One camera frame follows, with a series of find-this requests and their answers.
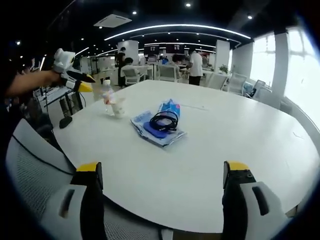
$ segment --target potted plant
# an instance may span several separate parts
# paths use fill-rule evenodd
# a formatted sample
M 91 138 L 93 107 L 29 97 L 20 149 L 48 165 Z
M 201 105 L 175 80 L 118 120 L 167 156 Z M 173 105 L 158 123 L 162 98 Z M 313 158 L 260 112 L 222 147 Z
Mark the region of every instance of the potted plant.
M 229 69 L 228 69 L 228 67 L 226 65 L 223 64 L 221 67 L 219 67 L 219 73 L 228 74 L 228 72 L 229 72 Z

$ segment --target ceiling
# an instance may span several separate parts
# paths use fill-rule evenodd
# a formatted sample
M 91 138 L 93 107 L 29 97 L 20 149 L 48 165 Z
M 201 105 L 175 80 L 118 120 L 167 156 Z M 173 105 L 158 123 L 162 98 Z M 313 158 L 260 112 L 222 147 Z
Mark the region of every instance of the ceiling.
M 140 49 L 144 44 L 156 41 L 215 46 L 217 39 L 228 38 L 232 48 L 252 41 L 233 33 L 193 26 L 145 29 L 104 41 L 116 34 L 148 26 L 213 26 L 254 38 L 296 24 L 294 11 L 281 0 L 56 0 L 50 4 L 29 0 L 20 5 L 15 1 L 9 4 L 8 9 L 15 14 L 11 14 L 5 26 L 7 45 L 4 52 L 5 57 L 19 64 L 31 57 L 53 55 L 57 48 L 77 53 L 89 47 L 81 55 L 97 55 L 115 49 L 119 41 L 129 39 L 139 41 Z M 132 21 L 115 28 L 94 26 L 114 11 Z M 212 47 L 196 47 L 214 51 Z

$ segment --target white round table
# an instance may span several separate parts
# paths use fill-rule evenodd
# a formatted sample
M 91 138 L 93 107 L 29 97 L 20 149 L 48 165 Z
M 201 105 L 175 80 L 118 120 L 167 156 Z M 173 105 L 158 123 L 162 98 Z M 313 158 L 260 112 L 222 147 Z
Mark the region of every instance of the white round table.
M 290 115 L 252 99 L 183 83 L 147 80 L 118 91 L 127 117 L 114 119 L 98 101 L 54 129 L 77 167 L 102 163 L 103 193 L 126 210 L 173 229 L 223 230 L 224 161 L 240 161 L 280 199 L 284 212 L 312 185 L 319 155 Z M 130 118 L 156 113 L 160 103 L 181 105 L 187 135 L 167 148 L 140 138 Z

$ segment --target coiled black cable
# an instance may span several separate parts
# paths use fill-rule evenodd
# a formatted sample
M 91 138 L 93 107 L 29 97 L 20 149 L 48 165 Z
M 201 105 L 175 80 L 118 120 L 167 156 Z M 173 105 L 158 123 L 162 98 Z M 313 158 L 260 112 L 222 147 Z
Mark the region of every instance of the coiled black cable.
M 164 113 L 173 114 L 175 117 L 162 115 Z M 170 123 L 167 125 L 158 123 L 159 121 L 162 121 L 164 119 L 169 120 Z M 153 118 L 151 118 L 150 127 L 161 132 L 176 131 L 178 126 L 178 121 L 179 121 L 178 115 L 173 111 L 160 111 L 156 115 L 154 115 Z

